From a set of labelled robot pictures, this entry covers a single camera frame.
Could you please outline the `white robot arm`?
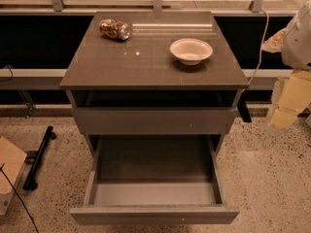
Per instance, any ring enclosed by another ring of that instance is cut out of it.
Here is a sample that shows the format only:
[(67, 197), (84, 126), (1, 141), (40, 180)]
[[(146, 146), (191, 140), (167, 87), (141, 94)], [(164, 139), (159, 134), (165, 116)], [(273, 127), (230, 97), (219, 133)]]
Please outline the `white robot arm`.
[(275, 84), (268, 125), (286, 130), (311, 104), (311, 1), (307, 1), (288, 25), (262, 44), (267, 52), (280, 52), (293, 72)]

